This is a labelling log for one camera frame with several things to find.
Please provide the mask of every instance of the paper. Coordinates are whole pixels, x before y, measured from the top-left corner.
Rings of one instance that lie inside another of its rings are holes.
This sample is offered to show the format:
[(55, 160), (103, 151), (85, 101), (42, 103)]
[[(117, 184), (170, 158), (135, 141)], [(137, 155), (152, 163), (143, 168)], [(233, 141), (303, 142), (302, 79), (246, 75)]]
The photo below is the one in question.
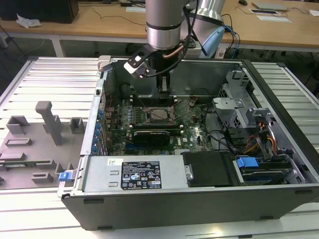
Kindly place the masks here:
[(127, 6), (126, 11), (128, 12), (146, 12), (146, 8), (140, 6)]
[(22, 16), (19, 16), (17, 14), (18, 20), (16, 21), (16, 23), (20, 24), (21, 26), (25, 27), (25, 28), (29, 28), (29, 27), (35, 27), (35, 26), (41, 26), (41, 23), (38, 19), (27, 19), (24, 18)]
[(291, 22), (288, 18), (285, 17), (276, 17), (276, 16), (257, 16), (262, 21), (278, 21), (278, 22)]
[(309, 12), (312, 16), (319, 16), (319, 11), (309, 10)]

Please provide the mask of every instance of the blue tab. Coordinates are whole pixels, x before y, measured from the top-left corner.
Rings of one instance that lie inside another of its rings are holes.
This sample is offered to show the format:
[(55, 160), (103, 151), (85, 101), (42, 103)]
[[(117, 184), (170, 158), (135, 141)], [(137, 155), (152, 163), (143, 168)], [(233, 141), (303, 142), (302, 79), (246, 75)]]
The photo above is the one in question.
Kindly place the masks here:
[(249, 168), (258, 168), (258, 162), (256, 158), (253, 157), (241, 157), (236, 160), (238, 167), (249, 167)]
[(60, 182), (71, 182), (72, 181), (72, 173), (71, 172), (63, 172), (59, 175)]

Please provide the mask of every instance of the sticker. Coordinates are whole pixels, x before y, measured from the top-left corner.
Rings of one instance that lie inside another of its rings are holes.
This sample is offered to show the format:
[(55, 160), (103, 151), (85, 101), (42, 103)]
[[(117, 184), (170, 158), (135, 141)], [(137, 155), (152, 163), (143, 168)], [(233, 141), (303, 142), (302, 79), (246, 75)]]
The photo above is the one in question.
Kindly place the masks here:
[(23, 168), (25, 167), (24, 164), (11, 164), (11, 165), (6, 165), (6, 168)]
[(108, 166), (121, 166), (123, 162), (122, 158), (109, 158)]
[(160, 162), (122, 162), (121, 188), (123, 190), (161, 188)]

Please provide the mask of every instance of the laptop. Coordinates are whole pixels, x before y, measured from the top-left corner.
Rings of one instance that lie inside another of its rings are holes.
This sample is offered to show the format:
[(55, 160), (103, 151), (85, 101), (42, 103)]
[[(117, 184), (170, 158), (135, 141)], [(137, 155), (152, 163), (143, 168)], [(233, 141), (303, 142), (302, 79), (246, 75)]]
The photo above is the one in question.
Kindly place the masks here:
[(266, 3), (266, 2), (252, 2), (252, 4), (261, 10), (276, 10), (276, 11), (288, 11), (289, 9), (274, 3)]

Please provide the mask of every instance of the metal bracket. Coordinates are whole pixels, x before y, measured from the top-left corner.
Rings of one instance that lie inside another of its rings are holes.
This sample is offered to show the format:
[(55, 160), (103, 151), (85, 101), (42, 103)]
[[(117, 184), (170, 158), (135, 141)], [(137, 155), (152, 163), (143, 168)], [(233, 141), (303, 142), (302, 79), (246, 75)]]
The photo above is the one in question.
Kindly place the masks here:
[(249, 82), (249, 78), (243, 71), (230, 71), (227, 73), (226, 79), (230, 85), (240, 86), (244, 88), (247, 86)]
[(193, 180), (194, 176), (190, 165), (185, 165), (185, 174), (188, 181)]
[(111, 56), (100, 56), (98, 59), (98, 69), (99, 72), (107, 70), (108, 67), (112, 67), (110, 64)]
[(214, 98), (216, 108), (221, 110), (234, 110), (245, 107), (241, 99)]
[(256, 118), (264, 118), (266, 121), (270, 122), (272, 114), (269, 109), (259, 108), (259, 109), (248, 109), (246, 112), (246, 117), (248, 119), (248, 124), (256, 125)]

